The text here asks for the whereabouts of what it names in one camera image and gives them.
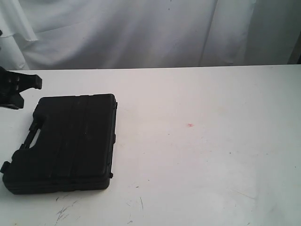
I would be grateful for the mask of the white backdrop curtain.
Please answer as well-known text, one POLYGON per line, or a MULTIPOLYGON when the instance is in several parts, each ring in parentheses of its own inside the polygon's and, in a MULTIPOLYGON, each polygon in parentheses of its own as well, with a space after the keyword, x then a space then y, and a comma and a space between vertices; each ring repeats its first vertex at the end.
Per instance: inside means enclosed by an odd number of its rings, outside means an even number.
POLYGON ((8 70, 277 65, 301 32, 298 0, 3 0, 8 70))

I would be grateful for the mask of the black plastic tool case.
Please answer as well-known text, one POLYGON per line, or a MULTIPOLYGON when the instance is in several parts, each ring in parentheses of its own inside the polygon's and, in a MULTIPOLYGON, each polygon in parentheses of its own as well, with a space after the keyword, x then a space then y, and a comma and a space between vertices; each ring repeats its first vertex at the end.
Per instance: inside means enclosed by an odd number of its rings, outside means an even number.
POLYGON ((13 194, 103 190, 113 174, 113 94, 43 97, 26 140, 1 167, 13 194))

